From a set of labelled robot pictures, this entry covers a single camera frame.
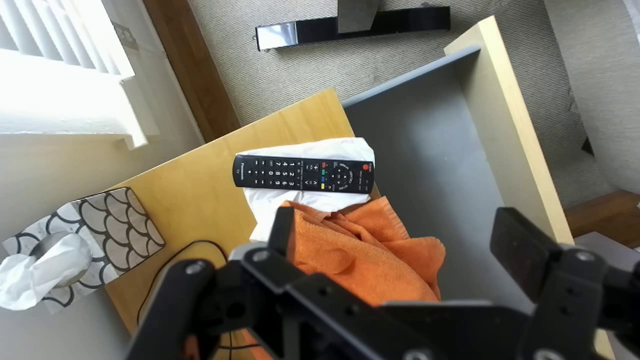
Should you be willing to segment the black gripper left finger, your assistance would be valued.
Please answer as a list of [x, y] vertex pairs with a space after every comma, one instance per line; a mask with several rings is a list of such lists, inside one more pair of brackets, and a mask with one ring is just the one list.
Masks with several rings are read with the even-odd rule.
[[271, 231], [269, 246], [278, 255], [287, 255], [292, 228], [294, 228], [294, 210], [278, 209], [273, 231]]

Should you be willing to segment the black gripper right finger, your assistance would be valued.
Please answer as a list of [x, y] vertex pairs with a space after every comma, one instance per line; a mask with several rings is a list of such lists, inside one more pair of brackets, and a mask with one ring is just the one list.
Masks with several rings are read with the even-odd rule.
[[548, 276], [548, 267], [562, 249], [517, 209], [498, 209], [494, 214], [491, 253], [519, 289], [531, 300], [539, 300]]

